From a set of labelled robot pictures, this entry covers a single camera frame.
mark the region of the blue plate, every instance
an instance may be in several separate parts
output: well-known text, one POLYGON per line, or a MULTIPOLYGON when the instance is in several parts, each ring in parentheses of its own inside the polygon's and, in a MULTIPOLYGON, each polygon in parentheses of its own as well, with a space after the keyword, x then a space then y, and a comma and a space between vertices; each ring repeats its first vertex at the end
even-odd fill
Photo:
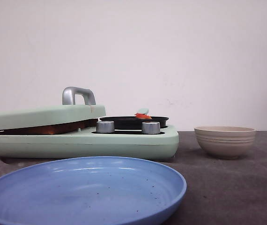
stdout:
POLYGON ((180 173, 148 160, 57 160, 0 177, 0 224, 158 225, 185 191, 180 173))

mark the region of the gray table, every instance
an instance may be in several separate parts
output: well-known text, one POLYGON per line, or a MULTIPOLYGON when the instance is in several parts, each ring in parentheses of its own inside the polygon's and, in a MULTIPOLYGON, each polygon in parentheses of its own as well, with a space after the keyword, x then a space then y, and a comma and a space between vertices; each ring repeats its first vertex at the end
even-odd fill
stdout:
MULTIPOLYGON (((163 225, 267 225, 267 132, 236 160, 205 154, 194 132, 179 132, 174 158, 163 163, 179 171, 188 190, 179 209, 163 225)), ((0 158, 0 176, 52 159, 0 158)))

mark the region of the toy stove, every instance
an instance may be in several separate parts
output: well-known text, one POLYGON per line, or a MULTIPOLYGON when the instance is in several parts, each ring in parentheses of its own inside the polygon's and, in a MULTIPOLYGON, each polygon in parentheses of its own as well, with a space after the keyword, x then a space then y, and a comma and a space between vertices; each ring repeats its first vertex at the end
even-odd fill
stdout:
POLYGON ((103 116, 105 108, 96 105, 92 91, 76 87, 64 89, 63 105, 0 113, 0 156, 159 159, 172 157, 178 148, 178 133, 165 124, 168 118, 104 117, 98 121, 103 116), (75 105, 75 94, 83 96, 85 105, 75 105))

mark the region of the beige bowl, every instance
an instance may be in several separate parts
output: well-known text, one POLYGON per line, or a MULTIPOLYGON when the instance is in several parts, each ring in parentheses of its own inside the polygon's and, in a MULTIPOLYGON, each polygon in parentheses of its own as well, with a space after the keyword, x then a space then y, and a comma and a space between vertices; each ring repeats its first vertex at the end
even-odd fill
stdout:
POLYGON ((256 131, 244 127, 196 127, 200 147, 218 158, 237 158, 253 144, 256 131))

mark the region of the black frying pan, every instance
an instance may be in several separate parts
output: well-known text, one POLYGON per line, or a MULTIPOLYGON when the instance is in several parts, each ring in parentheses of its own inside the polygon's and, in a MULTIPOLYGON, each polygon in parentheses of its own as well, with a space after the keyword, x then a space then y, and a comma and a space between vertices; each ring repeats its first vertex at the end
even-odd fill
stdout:
POLYGON ((160 127, 166 127, 168 117, 152 116, 152 119, 139 119, 134 116, 113 116, 100 118, 102 121, 114 121, 115 129, 119 130, 141 130, 142 122, 160 122, 160 127))

